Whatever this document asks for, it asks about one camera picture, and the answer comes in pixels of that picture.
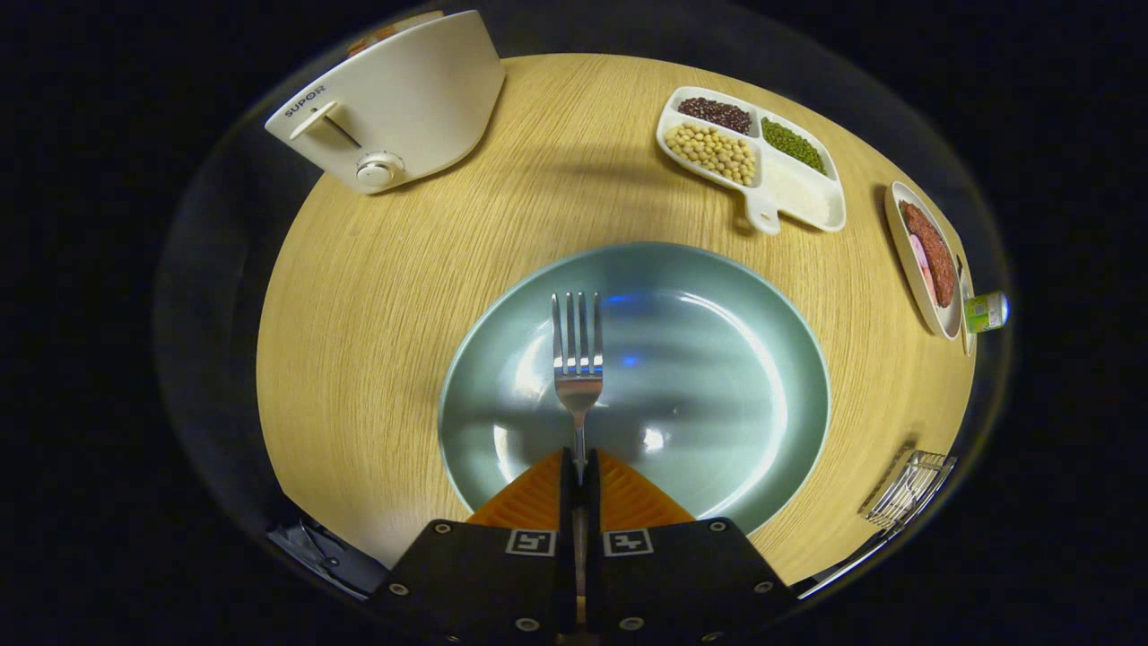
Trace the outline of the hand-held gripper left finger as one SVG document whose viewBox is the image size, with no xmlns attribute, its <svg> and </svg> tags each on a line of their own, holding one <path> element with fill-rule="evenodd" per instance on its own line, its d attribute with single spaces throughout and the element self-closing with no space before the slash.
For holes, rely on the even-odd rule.
<svg viewBox="0 0 1148 646">
<path fill-rule="evenodd" d="M 571 451 L 557 450 L 464 522 L 430 520 L 369 598 L 414 643 L 556 643 L 577 624 Z"/>
</svg>

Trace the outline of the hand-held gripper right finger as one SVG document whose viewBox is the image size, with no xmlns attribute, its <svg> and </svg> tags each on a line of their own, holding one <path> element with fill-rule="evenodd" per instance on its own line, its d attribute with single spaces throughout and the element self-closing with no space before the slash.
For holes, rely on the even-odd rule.
<svg viewBox="0 0 1148 646">
<path fill-rule="evenodd" d="M 798 597 L 732 519 L 695 519 L 619 459 L 585 469 L 587 629 L 602 643 L 743 643 Z"/>
</svg>

